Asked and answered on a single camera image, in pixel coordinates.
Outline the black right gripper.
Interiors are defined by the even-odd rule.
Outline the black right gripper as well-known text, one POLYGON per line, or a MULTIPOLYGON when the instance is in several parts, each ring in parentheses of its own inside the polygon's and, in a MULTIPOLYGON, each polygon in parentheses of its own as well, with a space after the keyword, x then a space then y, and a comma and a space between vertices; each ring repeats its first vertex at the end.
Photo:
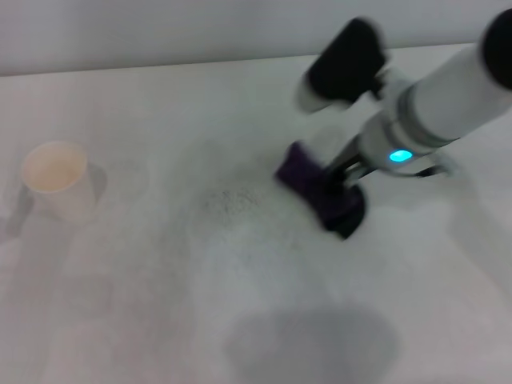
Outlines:
POLYGON ((365 135, 354 136, 339 156, 320 173, 322 182, 331 182, 333 193, 345 193, 358 180, 385 169, 385 141, 365 135))

